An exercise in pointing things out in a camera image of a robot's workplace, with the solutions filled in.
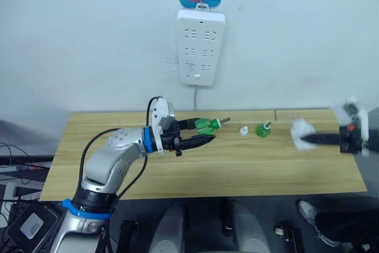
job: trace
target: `wooden tabletop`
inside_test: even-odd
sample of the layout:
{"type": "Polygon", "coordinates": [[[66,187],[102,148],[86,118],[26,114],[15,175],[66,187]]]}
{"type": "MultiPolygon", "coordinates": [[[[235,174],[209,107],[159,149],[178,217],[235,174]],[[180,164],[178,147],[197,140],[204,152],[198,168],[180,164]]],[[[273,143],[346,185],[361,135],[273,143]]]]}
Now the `wooden tabletop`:
{"type": "MultiPolygon", "coordinates": [[[[260,196],[322,194],[366,191],[354,157],[337,146],[299,151],[294,146],[292,120],[304,117],[319,132],[338,132],[332,110],[176,112],[176,119],[193,117],[232,120],[217,131],[216,138],[200,148],[149,155],[144,174],[123,199],[171,197],[260,196]],[[255,134],[257,124],[271,121],[271,134],[255,134]],[[242,137],[239,129],[249,127],[242,137]]],[[[97,133],[112,127],[140,127],[145,113],[75,113],[67,123],[41,200],[72,198],[78,180],[83,148],[97,133]]],[[[183,137],[194,131],[183,132],[183,137]]],[[[102,147],[107,135],[90,148],[102,147]]],[[[143,159],[130,168],[123,187],[140,171],[143,159]]]]}

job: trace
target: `power strip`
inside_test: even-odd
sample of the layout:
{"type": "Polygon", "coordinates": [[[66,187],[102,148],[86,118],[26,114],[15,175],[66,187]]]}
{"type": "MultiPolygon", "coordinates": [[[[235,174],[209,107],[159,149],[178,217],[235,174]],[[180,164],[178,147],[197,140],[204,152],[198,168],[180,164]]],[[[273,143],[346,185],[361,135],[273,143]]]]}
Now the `power strip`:
{"type": "Polygon", "coordinates": [[[176,33],[180,80],[210,86],[216,74],[226,19],[224,14],[203,10],[178,12],[176,33]]]}

